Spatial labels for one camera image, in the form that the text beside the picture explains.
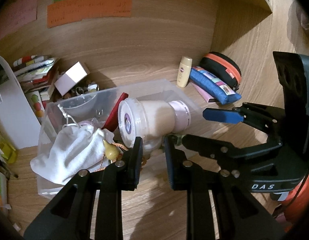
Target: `pencil case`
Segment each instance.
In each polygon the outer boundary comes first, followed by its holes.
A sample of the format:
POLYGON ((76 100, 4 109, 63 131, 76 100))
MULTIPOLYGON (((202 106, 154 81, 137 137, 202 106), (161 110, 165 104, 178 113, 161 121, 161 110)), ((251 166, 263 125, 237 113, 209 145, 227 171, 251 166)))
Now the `pencil case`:
POLYGON ((209 52, 202 58, 199 66, 220 78, 233 91, 239 89, 241 70, 238 65, 226 55, 214 51, 209 52))
POLYGON ((190 79, 223 105, 233 103, 241 98, 241 95, 234 92, 222 80, 201 67, 191 68, 190 79))

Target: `blue pencil case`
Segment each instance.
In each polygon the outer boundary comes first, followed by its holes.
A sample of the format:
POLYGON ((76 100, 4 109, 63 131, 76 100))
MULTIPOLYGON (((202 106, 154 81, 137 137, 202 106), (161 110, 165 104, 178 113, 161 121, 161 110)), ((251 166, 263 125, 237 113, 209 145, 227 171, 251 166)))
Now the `blue pencil case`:
POLYGON ((201 67, 191 68, 190 79, 223 105, 233 103, 241 98, 241 95, 234 92, 222 80, 201 67))

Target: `red object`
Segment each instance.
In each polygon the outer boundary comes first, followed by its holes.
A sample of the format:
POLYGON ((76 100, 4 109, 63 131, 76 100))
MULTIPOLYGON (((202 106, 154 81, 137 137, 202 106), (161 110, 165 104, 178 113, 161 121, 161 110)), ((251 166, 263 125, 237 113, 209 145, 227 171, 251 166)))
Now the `red object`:
POLYGON ((32 60, 31 56, 26 56, 26 57, 23 57, 21 59, 21 63, 26 63, 26 62, 31 61, 31 60, 32 60))
POLYGON ((39 111, 41 109, 41 104, 39 102, 34 103, 34 109, 39 111))
POLYGON ((44 107, 44 109, 46 109, 47 104, 50 102, 49 100, 46 101, 41 101, 42 102, 42 106, 44 107))
POLYGON ((118 101, 116 102, 114 108, 111 110, 110 115, 107 118, 107 121, 105 122, 105 125, 102 127, 102 129, 108 129, 110 132, 114 132, 118 127, 118 108, 121 101, 128 98, 127 93, 122 93, 119 97, 118 101))
POLYGON ((35 79, 33 81, 20 82, 21 88, 23 90, 34 91, 49 87, 52 84, 52 80, 55 77, 57 70, 58 67, 53 66, 43 78, 35 79))
MULTIPOLYGON (((298 184, 298 186, 296 186, 292 191, 290 191, 288 197, 281 202, 283 206, 287 206, 290 203, 290 201, 292 201, 301 183, 302 181, 298 184)), ((286 217, 286 220, 291 222, 292 224, 295 224, 302 217, 308 205, 309 205, 309 176, 307 177, 307 180, 303 185, 297 198, 283 212, 284 216, 286 217)))

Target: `orange sticky note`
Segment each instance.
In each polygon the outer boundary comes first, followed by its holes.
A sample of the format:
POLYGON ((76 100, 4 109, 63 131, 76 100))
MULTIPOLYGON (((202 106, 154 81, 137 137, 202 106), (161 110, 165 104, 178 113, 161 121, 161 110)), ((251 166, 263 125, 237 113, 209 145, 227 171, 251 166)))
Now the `orange sticky note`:
POLYGON ((63 0, 47 8, 47 27, 87 18, 130 17, 133 0, 63 0))

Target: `wooden shelf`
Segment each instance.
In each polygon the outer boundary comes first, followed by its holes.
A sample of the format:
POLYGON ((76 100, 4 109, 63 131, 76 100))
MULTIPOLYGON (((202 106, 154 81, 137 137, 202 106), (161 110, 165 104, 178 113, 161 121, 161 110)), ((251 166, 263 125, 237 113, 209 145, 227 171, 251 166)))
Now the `wooden shelf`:
MULTIPOLYGON (((47 29, 47 5, 51 3, 39 0, 37 20, 0 40, 0 55, 8 63, 24 55, 52 54, 62 58, 60 64, 66 70, 82 61, 91 79, 109 88, 159 78, 176 82, 183 55, 196 64, 214 50, 231 57, 242 71, 238 90, 242 100, 225 108, 243 101, 283 107, 272 51, 309 55, 309 40, 297 22, 294 0, 133 0, 131 18, 87 19, 47 29)), ((184 91, 201 107, 207 106, 191 85, 184 91)), ((237 147, 266 140, 264 134, 242 123, 207 122, 198 130, 237 147)), ((19 152, 12 168, 20 179, 9 181, 8 197, 10 218, 24 230, 48 200, 37 195, 35 174, 29 166, 36 147, 19 152)), ((212 160, 199 156, 192 160, 205 169, 218 170, 212 160)), ((158 176, 141 183, 135 192, 123 193, 125 239, 185 238, 186 196, 171 191, 166 179, 158 176)), ((269 195, 256 197, 273 211, 275 203, 269 195)))

